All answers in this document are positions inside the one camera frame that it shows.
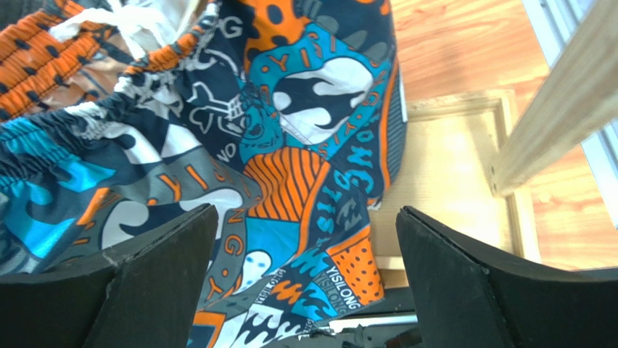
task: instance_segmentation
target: elastic waistband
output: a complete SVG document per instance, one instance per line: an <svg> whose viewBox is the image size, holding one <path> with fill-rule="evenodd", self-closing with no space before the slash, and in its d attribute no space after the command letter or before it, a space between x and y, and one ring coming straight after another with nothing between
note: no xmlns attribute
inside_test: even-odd
<svg viewBox="0 0 618 348"><path fill-rule="evenodd" d="M46 175L61 161L75 159L90 141L75 136L85 120L58 111L20 117L0 127L0 189Z"/></svg>
<svg viewBox="0 0 618 348"><path fill-rule="evenodd" d="M43 10L0 33L0 122L22 115L63 86L113 35L114 28L95 23L86 23L66 43L49 35L50 27L83 10L74 1L48 1Z"/></svg>

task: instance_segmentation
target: black plastic piece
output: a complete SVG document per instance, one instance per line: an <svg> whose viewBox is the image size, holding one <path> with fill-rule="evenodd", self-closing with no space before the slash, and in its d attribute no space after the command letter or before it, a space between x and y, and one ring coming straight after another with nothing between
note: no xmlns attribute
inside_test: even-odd
<svg viewBox="0 0 618 348"><path fill-rule="evenodd" d="M424 347L618 347L617 279L524 260L411 207L397 234Z"/></svg>
<svg viewBox="0 0 618 348"><path fill-rule="evenodd" d="M198 207L47 273L0 278L10 347L185 347L217 228Z"/></svg>

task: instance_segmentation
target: wooden frame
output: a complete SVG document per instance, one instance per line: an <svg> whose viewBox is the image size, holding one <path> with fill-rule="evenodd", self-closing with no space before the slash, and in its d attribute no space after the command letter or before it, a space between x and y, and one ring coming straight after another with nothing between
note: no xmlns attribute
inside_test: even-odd
<svg viewBox="0 0 618 348"><path fill-rule="evenodd" d="M405 285L395 231L395 217L405 205L540 262L528 190L519 188L506 198L495 198L489 189L489 164L511 132L518 115L515 105L514 93L502 90L407 103L402 169L381 209L370 212L374 254L386 287Z"/></svg>
<svg viewBox="0 0 618 348"><path fill-rule="evenodd" d="M510 194L618 115L618 1L597 1L491 166Z"/></svg>

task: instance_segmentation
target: shorts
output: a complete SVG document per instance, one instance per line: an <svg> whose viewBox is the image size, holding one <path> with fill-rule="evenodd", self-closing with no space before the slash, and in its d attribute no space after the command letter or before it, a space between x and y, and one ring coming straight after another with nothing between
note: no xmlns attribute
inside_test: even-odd
<svg viewBox="0 0 618 348"><path fill-rule="evenodd" d="M118 76L133 61L114 27L88 23L66 43L47 33L83 10L73 1L46 1L42 10L0 33L0 122L113 93Z"/></svg>
<svg viewBox="0 0 618 348"><path fill-rule="evenodd" d="M209 203L217 239L188 347L261 347L383 298L368 207L406 131L389 2L256 2L210 1L113 94L2 125L2 273Z"/></svg>

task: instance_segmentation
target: orange polka dot pattern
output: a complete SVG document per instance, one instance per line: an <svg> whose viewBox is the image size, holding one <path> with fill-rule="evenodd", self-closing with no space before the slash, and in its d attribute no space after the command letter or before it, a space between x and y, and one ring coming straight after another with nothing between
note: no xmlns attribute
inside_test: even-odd
<svg viewBox="0 0 618 348"><path fill-rule="evenodd" d="M333 260L361 304L368 305L384 297L369 237L333 255Z"/></svg>
<svg viewBox="0 0 618 348"><path fill-rule="evenodd" d="M297 17L294 3L290 0L240 0L255 9L253 27L257 38L249 38L245 48L244 68L249 71L251 61L259 53L280 45L298 41L305 26L310 23L306 17Z"/></svg>

